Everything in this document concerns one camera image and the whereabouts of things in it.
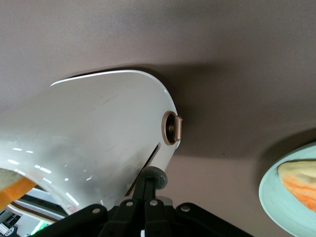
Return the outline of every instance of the black clamp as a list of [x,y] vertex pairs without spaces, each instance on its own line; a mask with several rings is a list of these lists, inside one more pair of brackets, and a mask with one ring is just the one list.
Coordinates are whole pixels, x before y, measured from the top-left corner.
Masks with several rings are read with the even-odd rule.
[[176,209],[156,189],[167,184],[166,174],[156,167],[144,168],[132,198],[125,197],[110,211],[99,204],[35,233],[34,237],[250,237],[248,233],[192,203]]

